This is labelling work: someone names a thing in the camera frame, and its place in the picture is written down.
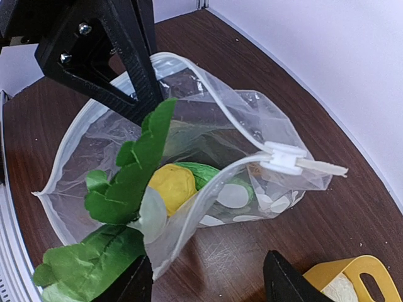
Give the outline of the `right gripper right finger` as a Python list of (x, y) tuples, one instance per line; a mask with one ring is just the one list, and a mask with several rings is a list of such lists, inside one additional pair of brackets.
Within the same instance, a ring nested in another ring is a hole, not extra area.
[(278, 251), (270, 250), (263, 264), (264, 288), (269, 302), (331, 302), (311, 285)]

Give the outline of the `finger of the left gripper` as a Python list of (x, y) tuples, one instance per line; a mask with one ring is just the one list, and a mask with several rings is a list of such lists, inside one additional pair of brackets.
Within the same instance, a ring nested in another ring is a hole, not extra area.
[[(163, 100), (150, 56), (156, 53), (152, 1), (71, 1), (38, 44), (45, 76), (140, 125)], [(111, 84), (118, 55), (135, 96)]]

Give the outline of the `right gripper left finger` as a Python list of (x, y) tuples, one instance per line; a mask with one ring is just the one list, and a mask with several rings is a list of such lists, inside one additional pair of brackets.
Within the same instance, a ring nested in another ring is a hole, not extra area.
[(150, 302), (152, 297), (153, 271), (148, 256), (138, 257), (93, 302)]

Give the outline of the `green leafy toy vegetable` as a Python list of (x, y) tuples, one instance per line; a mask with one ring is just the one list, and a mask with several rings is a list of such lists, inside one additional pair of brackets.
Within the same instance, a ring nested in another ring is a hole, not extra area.
[(175, 106), (175, 99), (167, 99), (145, 117), (140, 138), (122, 145), (116, 157), (120, 169), (111, 181), (102, 170), (87, 174), (84, 207), (102, 226), (80, 243), (45, 252), (33, 275), (43, 301), (93, 301), (146, 255), (143, 234), (128, 224), (140, 217)]

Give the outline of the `yellow toy pepper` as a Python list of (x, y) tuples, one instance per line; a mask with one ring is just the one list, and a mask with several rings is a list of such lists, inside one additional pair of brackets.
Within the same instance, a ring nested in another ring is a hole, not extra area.
[(166, 164), (156, 170), (148, 186), (160, 194), (169, 217), (197, 193), (192, 171), (176, 164)]

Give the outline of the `green toy bitter gourd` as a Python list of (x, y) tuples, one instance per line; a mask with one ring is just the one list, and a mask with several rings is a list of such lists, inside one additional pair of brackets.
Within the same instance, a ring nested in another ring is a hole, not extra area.
[[(177, 162), (175, 165), (189, 169), (193, 173), (198, 191), (220, 172), (215, 167), (196, 162)], [(217, 202), (226, 208), (239, 209), (245, 207), (253, 199), (253, 187), (242, 178), (234, 176), (224, 185), (217, 197)]]

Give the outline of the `clear dotted zip bag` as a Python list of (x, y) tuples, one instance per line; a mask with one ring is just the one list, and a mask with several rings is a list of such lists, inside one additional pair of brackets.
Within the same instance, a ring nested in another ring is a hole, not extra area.
[[(177, 100), (163, 164), (196, 162), (220, 172), (167, 218), (163, 233), (145, 249), (154, 277), (165, 273), (197, 228), (273, 219), (299, 202), (306, 191), (324, 191), (347, 168), (316, 161), (288, 116), (264, 94), (235, 90), (169, 52), (151, 58), (166, 98)], [(49, 180), (37, 198), (64, 245), (80, 242), (100, 222), (84, 207), (86, 174), (95, 169), (113, 176), (121, 146), (140, 136), (140, 127), (91, 99), (66, 131)], [(254, 189), (243, 208), (217, 202), (234, 176)]]

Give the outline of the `white toy radish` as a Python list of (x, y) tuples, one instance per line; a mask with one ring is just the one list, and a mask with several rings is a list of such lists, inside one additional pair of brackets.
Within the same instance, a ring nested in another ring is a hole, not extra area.
[(161, 195), (147, 187), (140, 205), (139, 218), (127, 226), (143, 234), (145, 244), (154, 242), (164, 231), (167, 222), (167, 209)]

